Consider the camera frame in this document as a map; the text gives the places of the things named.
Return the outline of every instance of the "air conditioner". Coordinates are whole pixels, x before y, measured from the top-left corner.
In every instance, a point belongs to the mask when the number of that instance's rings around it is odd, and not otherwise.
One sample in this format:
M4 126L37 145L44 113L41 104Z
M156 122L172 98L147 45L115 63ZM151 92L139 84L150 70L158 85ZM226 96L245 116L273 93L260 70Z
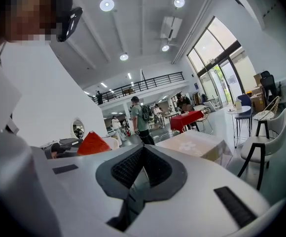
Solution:
M161 39L174 39L177 37L182 19L176 17L164 17Z

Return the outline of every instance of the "red object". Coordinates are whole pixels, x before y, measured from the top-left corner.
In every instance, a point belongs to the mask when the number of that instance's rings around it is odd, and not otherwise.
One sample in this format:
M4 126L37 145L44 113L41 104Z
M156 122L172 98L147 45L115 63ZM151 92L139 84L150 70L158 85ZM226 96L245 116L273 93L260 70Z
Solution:
M201 111L192 111L188 115L182 116L178 115L171 118L171 130L177 130L182 132L185 125L188 125L200 118L203 118L203 113Z
M77 154L80 156L86 156L110 150L110 146L97 133L89 132L82 144L79 146Z

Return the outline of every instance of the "black metal railing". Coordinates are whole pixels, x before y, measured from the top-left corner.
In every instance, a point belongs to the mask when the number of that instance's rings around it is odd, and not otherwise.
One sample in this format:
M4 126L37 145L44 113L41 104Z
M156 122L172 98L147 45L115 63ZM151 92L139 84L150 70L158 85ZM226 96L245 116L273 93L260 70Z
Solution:
M132 95L147 89L152 89L155 87L159 87L162 85L170 84L176 81L184 80L182 72L172 73L160 77L154 77L151 79L146 79L143 81L138 81L133 84L128 84L117 89L113 89L112 91L107 91L102 93L103 101L101 104L109 102L111 100L124 97L127 95ZM98 98L89 96L93 99L93 101L98 104Z

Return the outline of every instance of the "blue chair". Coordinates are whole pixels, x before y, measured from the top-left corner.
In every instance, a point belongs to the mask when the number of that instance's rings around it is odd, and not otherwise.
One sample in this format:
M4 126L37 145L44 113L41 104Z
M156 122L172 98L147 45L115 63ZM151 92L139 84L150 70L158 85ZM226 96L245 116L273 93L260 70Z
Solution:
M242 101L242 106L250 106L250 110L245 112L245 113L241 113L238 114L237 117L235 117L236 119L236 131L237 131L237 136L238 136L238 122L240 122L241 119L248 119L249 120L249 133L251 136L251 130L252 130L252 108L251 108L251 100L250 97L247 94L243 94L237 97L239 100Z

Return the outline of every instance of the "recessed ceiling light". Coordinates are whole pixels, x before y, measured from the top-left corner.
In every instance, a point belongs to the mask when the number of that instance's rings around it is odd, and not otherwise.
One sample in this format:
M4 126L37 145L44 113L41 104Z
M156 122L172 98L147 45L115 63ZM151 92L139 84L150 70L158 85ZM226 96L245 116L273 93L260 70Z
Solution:
M99 7L103 11L110 11L114 8L114 2L112 0L102 0Z
M174 5L177 7L177 8L181 8L184 6L184 0L174 0Z
M126 53L124 53L120 56L121 61L126 61L128 58L129 58L129 56Z
M163 51L163 52L168 51L168 49L169 49L169 46L168 46L168 45L165 45L165 46L162 47L162 51Z

